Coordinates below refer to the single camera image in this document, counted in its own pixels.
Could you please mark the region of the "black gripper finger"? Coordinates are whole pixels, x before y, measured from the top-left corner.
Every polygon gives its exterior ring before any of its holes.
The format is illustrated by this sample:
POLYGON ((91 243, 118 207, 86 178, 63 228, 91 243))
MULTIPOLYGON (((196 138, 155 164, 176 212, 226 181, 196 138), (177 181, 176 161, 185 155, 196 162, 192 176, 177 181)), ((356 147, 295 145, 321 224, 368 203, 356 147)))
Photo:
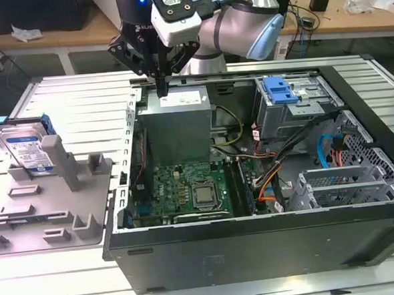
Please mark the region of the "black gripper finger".
POLYGON ((145 75, 156 86, 157 96, 163 97, 162 76, 157 60, 150 51, 149 40, 144 35, 135 37, 136 45, 122 34, 112 39, 108 51, 119 62, 137 75, 145 75))
POLYGON ((198 41, 189 41, 176 47, 166 47, 160 44, 160 67, 162 78, 162 96, 168 95, 169 79, 172 74, 180 73, 194 54, 199 50, 198 41))

